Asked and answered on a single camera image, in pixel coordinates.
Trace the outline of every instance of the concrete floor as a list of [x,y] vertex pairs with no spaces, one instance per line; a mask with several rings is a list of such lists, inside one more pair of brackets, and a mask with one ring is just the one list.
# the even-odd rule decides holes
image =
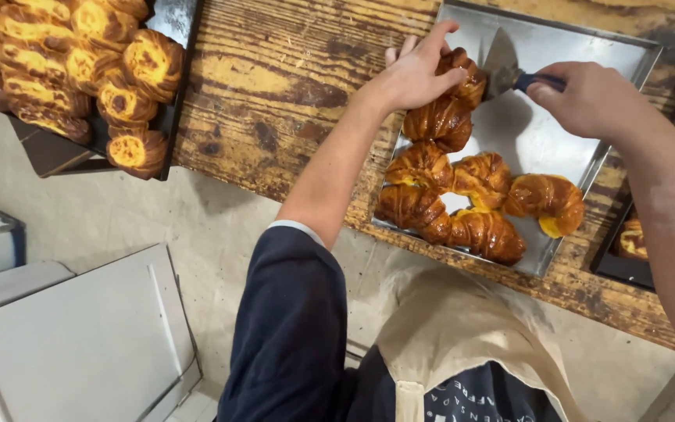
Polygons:
[[[174,168],[168,182],[118,171],[39,179],[0,115],[0,210],[27,225],[28,261],[57,260],[80,274],[167,242],[212,390],[228,376],[250,254],[278,206],[182,168]],[[349,229],[341,232],[334,255],[349,289],[348,337],[366,346],[384,321],[381,309],[394,280],[439,265]],[[590,420],[636,421],[675,372],[675,351],[503,292],[553,324],[569,383]]]

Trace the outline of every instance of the person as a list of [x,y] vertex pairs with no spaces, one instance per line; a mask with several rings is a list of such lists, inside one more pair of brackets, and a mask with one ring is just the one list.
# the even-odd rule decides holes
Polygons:
[[[435,76],[458,25],[388,49],[387,68],[351,98],[262,234],[251,258],[218,409],[235,420],[586,420],[558,359],[479,286],[444,276],[412,284],[377,343],[344,369],[346,288],[330,253],[370,145],[385,118],[464,79]],[[675,128],[613,69],[556,63],[567,82],[527,94],[568,132],[623,157],[658,295],[675,328]]]

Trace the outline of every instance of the human hand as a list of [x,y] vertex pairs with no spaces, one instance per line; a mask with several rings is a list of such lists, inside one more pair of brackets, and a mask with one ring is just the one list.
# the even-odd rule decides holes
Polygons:
[[538,73],[562,78],[567,88],[562,93],[536,82],[528,87],[528,96],[576,136],[614,144],[635,138],[638,131],[648,127],[670,125],[616,69],[597,63],[564,62]]
[[420,43],[418,37],[410,35],[400,51],[388,48],[385,52],[387,69],[362,90],[380,96],[387,113],[411,110],[435,100],[467,76],[463,68],[451,69],[444,75],[434,75],[442,54],[451,52],[444,35],[458,28],[460,26],[455,21],[445,20],[434,25]]

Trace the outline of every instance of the blue handle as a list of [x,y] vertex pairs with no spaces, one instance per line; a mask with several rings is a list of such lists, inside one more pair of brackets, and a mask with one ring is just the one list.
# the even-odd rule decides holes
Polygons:
[[533,82],[545,83],[559,92],[564,92],[564,90],[567,89],[567,82],[565,82],[563,79],[559,79],[558,77],[551,75],[545,75],[543,73],[521,74],[518,78],[518,81],[514,83],[514,89],[519,89],[520,91],[527,93],[527,87]]

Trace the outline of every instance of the worn wood grain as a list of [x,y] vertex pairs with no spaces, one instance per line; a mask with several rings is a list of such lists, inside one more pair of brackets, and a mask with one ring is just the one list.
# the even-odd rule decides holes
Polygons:
[[[675,0],[474,2],[663,44],[644,92],[667,113],[675,107]],[[382,70],[384,49],[406,34],[423,36],[438,8],[436,0],[207,0],[175,161],[284,200],[351,93]],[[377,135],[346,226],[675,349],[655,294],[587,272],[625,190],[618,156],[588,194],[584,224],[539,279],[370,224],[402,119],[389,116]]]

